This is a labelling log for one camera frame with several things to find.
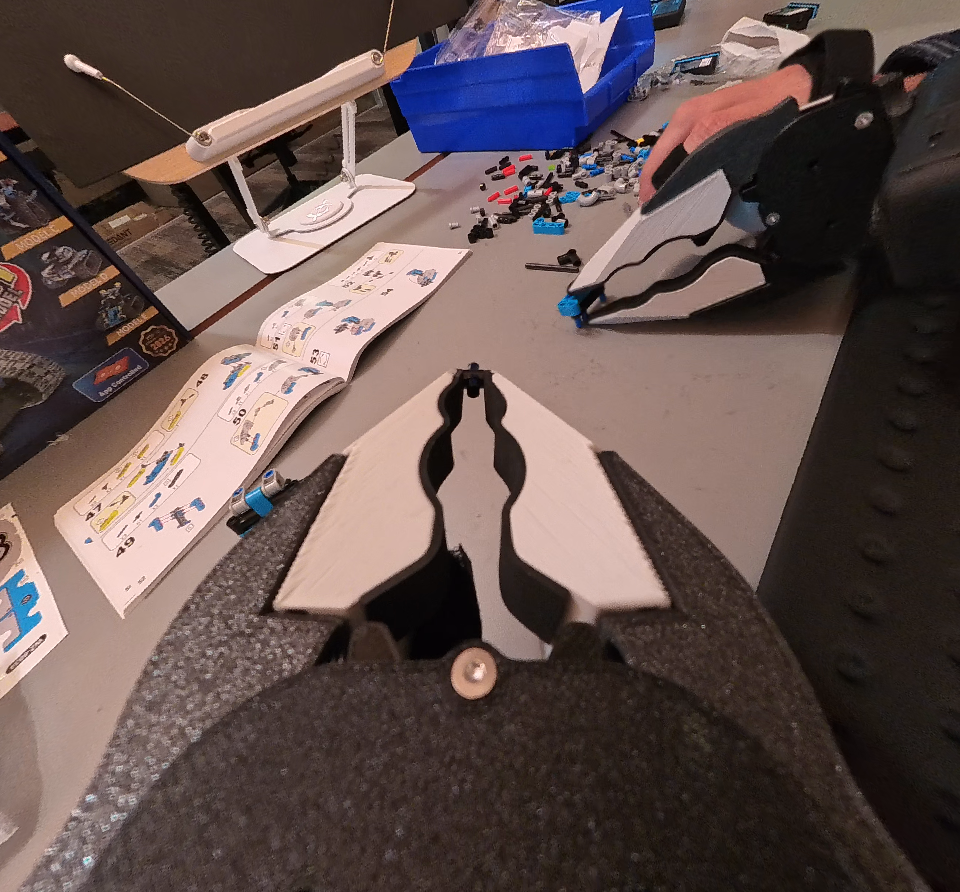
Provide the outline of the blue yellow toy vehicle assembly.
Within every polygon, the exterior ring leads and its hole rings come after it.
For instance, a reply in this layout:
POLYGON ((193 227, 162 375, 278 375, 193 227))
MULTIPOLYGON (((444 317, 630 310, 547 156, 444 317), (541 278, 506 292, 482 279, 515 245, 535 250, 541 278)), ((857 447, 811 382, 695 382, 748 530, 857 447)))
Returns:
POLYGON ((299 480, 284 478, 276 469, 265 472, 258 484, 237 488, 227 507, 227 527, 240 537, 246 536, 259 521, 269 515, 291 492, 299 480))

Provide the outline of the blue sticker sheet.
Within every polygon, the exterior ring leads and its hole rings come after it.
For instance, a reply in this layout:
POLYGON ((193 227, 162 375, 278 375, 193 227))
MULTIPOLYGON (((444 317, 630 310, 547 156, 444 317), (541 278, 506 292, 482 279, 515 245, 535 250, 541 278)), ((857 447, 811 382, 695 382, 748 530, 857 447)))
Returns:
POLYGON ((26 531, 8 503, 1 508, 1 696, 67 635, 26 531))

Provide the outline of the blue storage bin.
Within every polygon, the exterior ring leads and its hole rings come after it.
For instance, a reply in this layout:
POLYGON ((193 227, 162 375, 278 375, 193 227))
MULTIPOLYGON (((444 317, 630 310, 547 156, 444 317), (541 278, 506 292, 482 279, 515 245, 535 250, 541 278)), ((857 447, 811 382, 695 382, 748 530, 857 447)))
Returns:
POLYGON ((436 65, 446 44, 417 55, 390 86, 423 152, 576 146, 614 114, 655 58, 651 0, 582 0, 572 11, 621 10, 598 82, 586 93, 567 46, 436 65))

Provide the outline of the pile of small brick pieces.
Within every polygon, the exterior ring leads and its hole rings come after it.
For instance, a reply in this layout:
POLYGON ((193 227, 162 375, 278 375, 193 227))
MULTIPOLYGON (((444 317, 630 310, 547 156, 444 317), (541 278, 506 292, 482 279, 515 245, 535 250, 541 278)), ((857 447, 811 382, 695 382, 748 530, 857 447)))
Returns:
POLYGON ((568 231, 574 210, 619 199, 631 214, 638 206, 643 166, 665 130, 663 125, 642 136, 612 130, 595 143, 502 157, 482 172, 467 241, 496 238, 502 227, 522 221, 533 227, 539 216, 565 217, 568 231))

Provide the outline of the clear plastic bag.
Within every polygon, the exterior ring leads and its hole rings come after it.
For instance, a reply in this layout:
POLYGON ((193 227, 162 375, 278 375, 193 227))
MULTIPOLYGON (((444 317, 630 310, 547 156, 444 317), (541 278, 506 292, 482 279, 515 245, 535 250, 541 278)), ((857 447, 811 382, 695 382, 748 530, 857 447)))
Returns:
POLYGON ((435 63, 566 45, 586 93, 599 81, 621 15, 622 8, 602 20, 598 11, 567 12, 539 0, 474 0, 435 63))

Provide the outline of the dark blue toy kit box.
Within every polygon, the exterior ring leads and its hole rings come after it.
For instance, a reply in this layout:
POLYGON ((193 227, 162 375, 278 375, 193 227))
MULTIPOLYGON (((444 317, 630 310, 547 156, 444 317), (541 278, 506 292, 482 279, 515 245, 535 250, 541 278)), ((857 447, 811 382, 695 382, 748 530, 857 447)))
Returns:
POLYGON ((190 334, 1 136, 1 477, 190 334))

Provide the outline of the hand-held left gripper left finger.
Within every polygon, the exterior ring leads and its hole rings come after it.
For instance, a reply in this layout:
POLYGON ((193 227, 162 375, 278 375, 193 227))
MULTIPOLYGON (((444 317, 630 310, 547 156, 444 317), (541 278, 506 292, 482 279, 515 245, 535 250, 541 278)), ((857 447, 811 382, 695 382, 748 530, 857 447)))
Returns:
POLYGON ((275 611, 382 622, 397 639, 434 616, 450 586, 438 490, 459 422, 459 374, 447 371, 345 450, 275 611))

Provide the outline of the person's right forearm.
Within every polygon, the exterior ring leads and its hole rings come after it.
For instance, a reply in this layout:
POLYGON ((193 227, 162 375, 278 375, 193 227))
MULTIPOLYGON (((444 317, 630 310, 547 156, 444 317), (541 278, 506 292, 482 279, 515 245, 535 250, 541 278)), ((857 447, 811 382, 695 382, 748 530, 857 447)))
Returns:
POLYGON ((918 82, 944 62, 959 54, 959 29, 918 39, 890 53, 878 68, 878 74, 898 73, 918 82))

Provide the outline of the black perforated panel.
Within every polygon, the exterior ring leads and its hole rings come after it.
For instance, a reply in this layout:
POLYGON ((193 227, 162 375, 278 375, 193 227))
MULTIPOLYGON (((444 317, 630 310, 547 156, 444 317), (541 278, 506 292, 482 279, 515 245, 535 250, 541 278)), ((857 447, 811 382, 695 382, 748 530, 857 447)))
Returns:
POLYGON ((865 290, 759 597, 870 805, 959 889, 958 292, 865 290))

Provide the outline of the tan wooden board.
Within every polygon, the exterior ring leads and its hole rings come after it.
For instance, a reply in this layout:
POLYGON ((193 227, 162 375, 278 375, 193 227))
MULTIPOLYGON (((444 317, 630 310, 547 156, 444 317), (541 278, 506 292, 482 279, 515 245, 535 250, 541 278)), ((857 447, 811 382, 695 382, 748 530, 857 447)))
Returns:
POLYGON ((293 118, 273 120, 271 125, 258 133, 248 136, 243 142, 237 143, 230 154, 206 158, 202 161, 193 159, 185 144, 179 144, 149 160, 136 166, 129 167, 125 174, 144 183, 172 186, 186 183, 197 176, 213 170, 216 166, 225 163, 229 158, 238 157, 266 142, 284 135, 292 130, 310 124, 316 119, 341 108, 349 101, 355 101, 364 95, 383 87, 398 78, 407 70, 419 51, 419 38, 395 48, 389 49, 385 56, 385 72, 380 78, 375 78, 365 84, 356 85, 343 91, 329 101, 309 109, 303 109, 293 118))

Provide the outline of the grey desk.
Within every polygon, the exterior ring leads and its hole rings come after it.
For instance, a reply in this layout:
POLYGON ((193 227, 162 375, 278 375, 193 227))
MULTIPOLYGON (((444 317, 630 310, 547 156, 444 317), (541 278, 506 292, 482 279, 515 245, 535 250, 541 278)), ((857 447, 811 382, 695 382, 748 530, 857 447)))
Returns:
MULTIPOLYGON (((122 619, 56 530, 56 511, 126 454, 191 373, 250 341, 277 306, 381 240, 467 246, 449 224, 467 226, 490 162, 434 158, 406 134, 361 165, 414 177, 414 196, 390 214, 270 280, 224 252, 174 281, 161 296, 194 340, 2 483, 68 629, 2 698, 2 809, 19 825, 2 845, 2 890, 21 886, 66 824, 155 644, 237 541, 218 521, 122 619)), ((441 373, 477 361, 618 452, 757 584, 846 328, 850 279, 696 322, 578 331, 556 309, 567 280, 524 264, 569 247, 587 258, 625 216, 620 201, 587 210, 567 243, 540 250, 525 227, 478 243, 440 291, 366 348, 351 384, 304 421, 275 466, 311 473, 441 373)))

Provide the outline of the open instruction booklet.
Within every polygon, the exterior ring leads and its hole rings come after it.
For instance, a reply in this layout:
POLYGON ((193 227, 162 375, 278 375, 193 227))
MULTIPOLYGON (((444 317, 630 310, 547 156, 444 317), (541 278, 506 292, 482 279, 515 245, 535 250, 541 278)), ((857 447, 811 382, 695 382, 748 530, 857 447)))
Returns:
POLYGON ((362 352, 471 254, 378 243, 271 313, 254 345, 199 367, 151 429, 54 523, 119 614, 193 548, 307 415, 342 390, 362 352))

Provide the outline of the person's right hand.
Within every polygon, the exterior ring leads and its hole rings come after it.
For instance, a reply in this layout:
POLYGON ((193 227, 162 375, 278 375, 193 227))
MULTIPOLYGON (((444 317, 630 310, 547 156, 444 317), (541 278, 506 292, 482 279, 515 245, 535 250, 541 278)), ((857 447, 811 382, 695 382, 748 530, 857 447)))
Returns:
POLYGON ((760 116, 787 98, 805 105, 811 99, 812 85, 809 71, 795 64, 685 102, 670 119, 643 166, 638 201, 645 204, 654 196, 654 174, 676 147, 681 145, 691 153, 725 128, 760 116))

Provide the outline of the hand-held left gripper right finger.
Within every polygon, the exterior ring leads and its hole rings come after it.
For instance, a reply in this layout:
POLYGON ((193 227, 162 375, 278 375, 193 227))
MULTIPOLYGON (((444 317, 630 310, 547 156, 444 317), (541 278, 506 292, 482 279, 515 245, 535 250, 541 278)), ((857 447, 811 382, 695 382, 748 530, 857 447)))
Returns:
POLYGON ((507 488, 498 583, 530 635, 519 658, 545 659, 571 622, 668 610, 671 596, 600 452, 498 372, 486 372, 493 467, 507 488))

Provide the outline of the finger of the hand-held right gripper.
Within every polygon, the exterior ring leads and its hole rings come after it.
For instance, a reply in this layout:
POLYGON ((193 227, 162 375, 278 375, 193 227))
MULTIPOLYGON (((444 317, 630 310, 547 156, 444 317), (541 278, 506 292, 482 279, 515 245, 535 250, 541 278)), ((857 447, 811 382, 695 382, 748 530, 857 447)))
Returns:
POLYGON ((721 249, 689 272, 663 278, 633 296, 612 299, 586 314, 591 326, 686 320, 767 286, 762 256, 748 249, 721 249))
POLYGON ((715 229, 733 192, 726 172, 717 169, 653 211, 636 211, 586 262, 567 293, 587 294, 604 286, 618 268, 644 262, 665 243, 715 229))

